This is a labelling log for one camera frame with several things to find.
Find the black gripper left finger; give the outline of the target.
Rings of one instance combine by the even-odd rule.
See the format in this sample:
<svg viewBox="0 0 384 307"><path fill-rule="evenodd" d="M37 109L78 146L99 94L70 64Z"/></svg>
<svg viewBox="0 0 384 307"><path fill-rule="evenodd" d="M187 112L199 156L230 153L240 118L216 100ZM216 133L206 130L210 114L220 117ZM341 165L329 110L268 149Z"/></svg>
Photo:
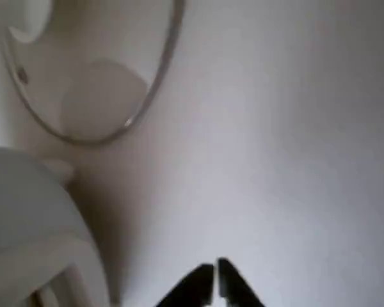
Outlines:
<svg viewBox="0 0 384 307"><path fill-rule="evenodd" d="M185 275L157 304L158 307L199 307L212 304L214 265L201 264Z"/></svg>

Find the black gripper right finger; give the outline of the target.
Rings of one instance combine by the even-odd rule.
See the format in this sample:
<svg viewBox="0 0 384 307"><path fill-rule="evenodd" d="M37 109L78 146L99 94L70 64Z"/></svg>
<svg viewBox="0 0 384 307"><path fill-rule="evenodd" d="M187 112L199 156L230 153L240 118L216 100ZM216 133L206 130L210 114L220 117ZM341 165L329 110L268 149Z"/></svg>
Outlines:
<svg viewBox="0 0 384 307"><path fill-rule="evenodd" d="M219 295L226 306L264 307L264 304L228 258L219 258Z"/></svg>

